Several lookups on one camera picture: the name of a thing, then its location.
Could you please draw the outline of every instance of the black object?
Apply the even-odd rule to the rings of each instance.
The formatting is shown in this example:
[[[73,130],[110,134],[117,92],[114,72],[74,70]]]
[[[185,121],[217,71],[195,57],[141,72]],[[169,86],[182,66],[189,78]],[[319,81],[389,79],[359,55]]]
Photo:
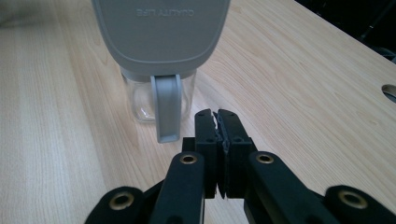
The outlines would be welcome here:
[[[203,223],[205,199],[216,187],[244,199],[249,223],[396,223],[368,194],[348,186],[309,190],[275,154],[258,151],[235,113],[195,115],[195,138],[184,138],[164,181],[146,192],[121,187],[107,193],[86,223]]]

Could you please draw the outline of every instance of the light wood surface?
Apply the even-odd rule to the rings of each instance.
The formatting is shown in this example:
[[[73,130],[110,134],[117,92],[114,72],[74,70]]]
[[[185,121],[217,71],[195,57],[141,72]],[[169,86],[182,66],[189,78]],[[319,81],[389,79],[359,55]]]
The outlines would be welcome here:
[[[312,190],[345,184],[396,212],[396,65],[292,0],[233,0],[193,115],[239,115]],[[134,120],[89,0],[0,0],[0,223],[82,223],[111,189],[165,177],[181,140]],[[207,200],[205,223],[247,223]]]

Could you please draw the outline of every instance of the wooden table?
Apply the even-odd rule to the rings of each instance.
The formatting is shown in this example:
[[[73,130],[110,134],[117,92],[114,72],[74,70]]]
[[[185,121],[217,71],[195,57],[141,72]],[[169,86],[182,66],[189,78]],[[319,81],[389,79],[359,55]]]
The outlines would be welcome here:
[[[181,140],[134,120],[89,0],[0,0],[0,222],[82,223],[111,189],[165,177]],[[396,65],[292,0],[233,0],[191,115],[239,115],[312,190],[345,184],[396,212]],[[247,223],[208,200],[206,223]]]

